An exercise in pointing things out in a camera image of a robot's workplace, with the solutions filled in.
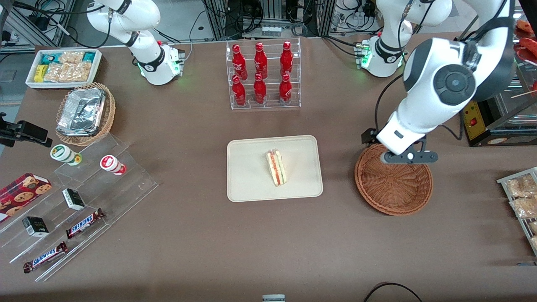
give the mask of acrylic display stand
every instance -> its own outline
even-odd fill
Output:
[[[284,48],[284,42],[291,42],[291,52],[293,53],[293,71],[290,74],[290,82],[293,86],[291,90],[291,103],[287,106],[280,104],[280,56]],[[233,70],[233,52],[231,47],[233,44],[238,44],[241,47],[241,52],[246,59],[246,70],[248,71],[248,79],[242,81],[246,90],[246,106],[239,107],[233,97],[233,90],[231,86],[233,82],[231,77],[235,74]],[[255,64],[253,58],[256,56],[255,45],[247,44],[244,41],[232,41],[227,42],[226,45],[226,66],[228,69],[228,85],[229,85],[229,99],[231,103],[231,109],[263,109],[263,108],[288,108],[288,107],[300,107],[302,104],[301,94],[301,51],[300,51],[300,39],[267,39],[263,40],[263,46],[268,59],[268,78],[266,78],[265,84],[267,87],[267,100],[264,105],[259,105],[255,101],[255,95],[253,92],[253,83],[255,82],[254,75],[256,74]]]
[[[42,264],[28,274],[36,282],[50,278],[158,186],[134,161],[127,146],[111,134],[87,146],[80,154],[82,163],[74,167],[63,164],[48,177],[53,188],[46,196],[0,225],[1,251],[10,263],[20,267],[21,274],[24,263],[55,248],[62,241],[66,242],[67,254]],[[99,162],[108,154],[127,166],[125,174],[117,176],[101,169]],[[78,191],[86,204],[83,210],[75,211],[67,206],[62,195],[65,188]],[[98,208],[106,216],[68,240],[65,231]],[[22,223],[26,216],[43,218],[49,234],[42,238],[29,236]]]
[[[502,185],[502,187],[503,187],[503,189],[505,191],[505,194],[507,195],[507,198],[509,199],[510,202],[515,200],[516,197],[514,197],[513,194],[511,193],[511,191],[507,188],[507,181],[511,180],[511,179],[515,179],[515,178],[523,176],[523,175],[526,175],[526,174],[530,174],[533,177],[533,181],[535,181],[535,183],[537,183],[537,167],[536,168],[531,168],[531,169],[528,169],[528,170],[525,170],[525,171],[522,171],[522,172],[519,172],[519,173],[516,173],[516,174],[513,174],[513,175],[508,176],[508,177],[498,179],[496,181],[497,183]],[[520,217],[517,217],[517,219],[520,222],[520,225],[522,226],[522,230],[524,231],[524,234],[526,235],[526,238],[528,239],[528,241],[530,240],[531,237],[537,236],[537,234],[534,234],[532,232],[532,230],[530,229],[530,227],[529,227],[530,223],[536,221],[535,218],[520,218]],[[537,248],[535,246],[533,246],[531,243],[529,245],[533,249],[533,254],[535,256],[537,256]]]

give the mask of wooden skewer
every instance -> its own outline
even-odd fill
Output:
[[[532,94],[534,92],[537,92],[537,90],[532,90],[532,91],[529,91],[529,92],[524,92],[523,94],[519,94],[519,95],[515,95],[511,98],[516,98],[516,97],[521,97],[521,96],[525,96],[525,95],[529,95],[529,94]]]

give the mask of brown table surface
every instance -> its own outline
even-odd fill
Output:
[[[409,48],[429,37],[416,35]],[[289,302],[358,301],[394,281],[424,301],[535,301],[537,267],[515,266],[535,258],[496,184],[537,166],[535,147],[470,148],[466,138],[435,130],[429,149],[440,159],[430,165],[429,204],[408,217],[377,212],[359,194],[353,168],[390,78],[357,70],[324,40],[301,42],[302,108],[271,112],[229,108],[225,42],[195,45],[184,76],[161,87],[140,76],[127,48],[103,48],[96,81],[116,99],[112,133],[160,186],[44,283],[0,258],[0,300],[260,301],[284,293]],[[28,89],[17,120],[59,142],[55,117],[65,94]],[[404,96],[402,82],[388,90],[381,123]],[[447,124],[457,129],[458,119]],[[229,141],[304,134],[318,141],[320,197],[227,199]],[[60,163],[48,152],[28,142],[6,148],[0,187],[27,171],[51,174]],[[413,301],[395,289],[375,295]]]

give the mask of coca-cola bottle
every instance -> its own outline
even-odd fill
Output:
[[[284,76],[286,73],[291,74],[291,71],[293,71],[293,53],[291,52],[291,42],[289,41],[284,42],[284,51],[281,52],[280,66],[281,76]]]
[[[253,58],[256,64],[256,72],[261,73],[263,79],[269,76],[269,64],[267,62],[267,55],[263,50],[263,43],[256,43],[256,56]]]
[[[241,79],[238,75],[233,75],[231,79],[233,80],[233,86],[231,87],[231,89],[233,90],[235,103],[237,103],[237,106],[239,107],[246,106],[246,90],[244,90],[244,86],[241,83]]]
[[[291,82],[289,82],[289,74],[284,74],[281,77],[280,83],[280,104],[287,106],[291,103]]]
[[[241,47],[238,44],[234,44],[231,48],[233,50],[233,69],[241,77],[241,80],[246,81],[248,72],[246,71],[246,59],[241,53]]]
[[[256,102],[259,105],[263,105],[267,100],[267,86],[263,81],[263,76],[261,75],[261,73],[256,73],[255,77],[256,81],[253,84],[253,90],[256,94]]]

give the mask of wicker basket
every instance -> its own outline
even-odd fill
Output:
[[[100,84],[100,83],[91,83],[89,85],[84,85],[75,88],[75,90],[84,90],[84,89],[91,89],[91,88],[99,88],[102,89],[106,93],[106,99],[104,101],[104,109],[103,109],[103,116],[101,117],[101,128],[99,132],[94,136],[66,136],[63,134],[60,134],[56,130],[56,134],[60,138],[60,140],[64,143],[68,143],[70,145],[76,145],[80,147],[85,147],[89,144],[91,144],[94,141],[97,141],[104,137],[108,132],[110,132],[110,129],[112,128],[112,124],[114,123],[114,114],[115,114],[115,100],[114,96],[110,93],[110,90]],[[60,117],[62,116],[63,107],[66,104],[67,100],[67,94],[63,98],[63,102],[60,105],[60,109],[58,110],[58,114],[56,115],[56,122],[60,121]]]
[[[394,216],[421,210],[431,198],[433,178],[425,164],[384,164],[381,144],[365,149],[354,167],[356,186],[375,209]]]

